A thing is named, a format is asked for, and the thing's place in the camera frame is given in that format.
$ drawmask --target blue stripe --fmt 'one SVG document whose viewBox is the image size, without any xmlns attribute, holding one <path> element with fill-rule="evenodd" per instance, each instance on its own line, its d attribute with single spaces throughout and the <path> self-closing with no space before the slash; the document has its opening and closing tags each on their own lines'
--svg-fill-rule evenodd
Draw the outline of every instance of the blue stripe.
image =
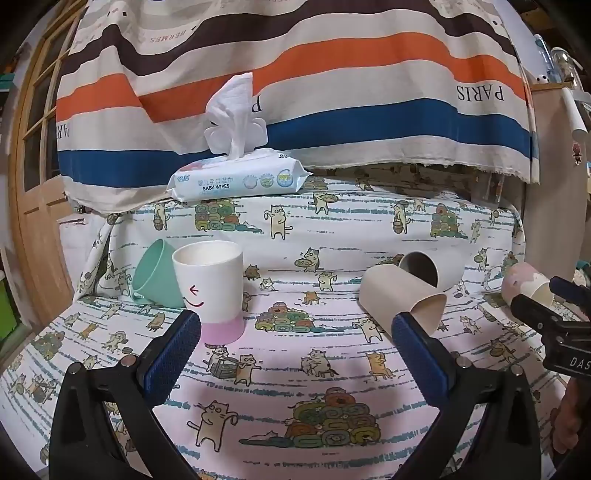
<svg viewBox="0 0 591 480">
<path fill-rule="evenodd" d="M 388 140 L 431 135 L 471 145 L 500 145 L 531 153 L 530 132 L 504 115 L 465 115 L 452 105 L 418 99 L 313 113 L 267 126 L 269 143 L 277 150 Z M 61 173 L 89 185 L 147 187 L 165 185 L 180 167 L 210 158 L 209 151 L 177 154 L 151 150 L 63 150 Z"/>
</svg>

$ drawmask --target screw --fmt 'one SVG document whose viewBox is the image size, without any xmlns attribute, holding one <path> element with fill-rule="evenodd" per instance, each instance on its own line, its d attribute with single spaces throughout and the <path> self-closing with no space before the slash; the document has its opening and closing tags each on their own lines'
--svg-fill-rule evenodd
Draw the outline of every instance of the screw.
<svg viewBox="0 0 591 480">
<path fill-rule="evenodd" d="M 68 372 L 71 374 L 76 374 L 80 371 L 82 364 L 80 362 L 75 362 L 68 367 Z"/>
<path fill-rule="evenodd" d="M 511 365 L 511 373 L 516 376 L 523 375 L 523 368 L 519 365 Z"/>
<path fill-rule="evenodd" d="M 456 363 L 457 363 L 457 366 L 459 366 L 461 368 L 468 368 L 468 367 L 472 366 L 472 362 L 470 362 L 470 359 L 465 356 L 457 357 Z"/>
<path fill-rule="evenodd" d="M 135 361 L 138 358 L 135 355 L 125 355 L 121 360 L 119 360 L 119 363 L 121 365 L 123 365 L 124 367 L 131 367 L 133 364 L 135 364 Z"/>
</svg>

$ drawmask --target human hand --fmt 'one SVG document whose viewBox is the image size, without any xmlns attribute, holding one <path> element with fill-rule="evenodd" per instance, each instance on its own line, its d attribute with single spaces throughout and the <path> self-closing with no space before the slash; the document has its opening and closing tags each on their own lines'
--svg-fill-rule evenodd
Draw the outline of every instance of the human hand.
<svg viewBox="0 0 591 480">
<path fill-rule="evenodd" d="M 579 441 L 578 431 L 581 428 L 581 418 L 577 411 L 579 397 L 579 386 L 576 380 L 571 378 L 554 420 L 552 445 L 558 453 L 572 450 Z"/>
</svg>

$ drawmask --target pink cup bottom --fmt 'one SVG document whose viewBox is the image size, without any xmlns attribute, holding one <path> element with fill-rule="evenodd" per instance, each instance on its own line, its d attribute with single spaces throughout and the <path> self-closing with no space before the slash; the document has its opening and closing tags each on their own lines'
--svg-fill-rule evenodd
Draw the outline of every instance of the pink cup bottom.
<svg viewBox="0 0 591 480">
<path fill-rule="evenodd" d="M 208 345 L 227 345 L 238 340 L 245 328 L 246 322 L 242 313 L 229 322 L 201 322 L 201 341 Z"/>
</svg>

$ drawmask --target striped fabric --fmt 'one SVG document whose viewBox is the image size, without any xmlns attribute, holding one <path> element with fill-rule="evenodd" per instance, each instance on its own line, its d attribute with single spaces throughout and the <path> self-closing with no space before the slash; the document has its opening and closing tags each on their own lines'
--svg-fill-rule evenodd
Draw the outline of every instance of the striped fabric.
<svg viewBox="0 0 591 480">
<path fill-rule="evenodd" d="M 213 154 L 209 98 L 253 72 L 268 146 L 306 167 L 464 164 L 531 176 L 515 49 L 481 0 L 93 0 L 57 99 L 68 195 L 157 200 Z"/>
</svg>

